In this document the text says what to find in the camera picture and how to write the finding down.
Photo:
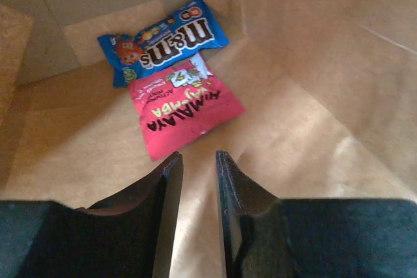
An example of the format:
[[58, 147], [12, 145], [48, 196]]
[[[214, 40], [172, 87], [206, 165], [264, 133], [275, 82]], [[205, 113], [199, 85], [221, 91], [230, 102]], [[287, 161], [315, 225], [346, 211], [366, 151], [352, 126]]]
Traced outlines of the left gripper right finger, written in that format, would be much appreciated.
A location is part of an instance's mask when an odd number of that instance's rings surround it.
[[216, 153], [224, 277], [415, 277], [416, 203], [280, 199]]

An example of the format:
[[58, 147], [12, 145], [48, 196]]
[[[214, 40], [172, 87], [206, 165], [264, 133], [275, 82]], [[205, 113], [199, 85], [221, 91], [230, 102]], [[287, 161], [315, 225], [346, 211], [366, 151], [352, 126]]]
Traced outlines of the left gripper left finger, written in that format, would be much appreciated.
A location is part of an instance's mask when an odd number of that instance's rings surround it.
[[88, 208], [1, 202], [2, 277], [168, 277], [183, 179], [173, 153]]

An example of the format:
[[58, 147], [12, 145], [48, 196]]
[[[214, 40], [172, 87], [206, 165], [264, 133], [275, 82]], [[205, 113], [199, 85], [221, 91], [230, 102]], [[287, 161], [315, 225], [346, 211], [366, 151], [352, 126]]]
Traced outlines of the brown paper bag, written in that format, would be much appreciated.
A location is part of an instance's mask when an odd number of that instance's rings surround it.
[[[78, 208], [156, 167], [97, 42], [190, 0], [1, 0], [1, 198]], [[204, 0], [246, 112], [182, 149], [172, 277], [219, 277], [215, 152], [284, 197], [416, 198], [416, 0]]]

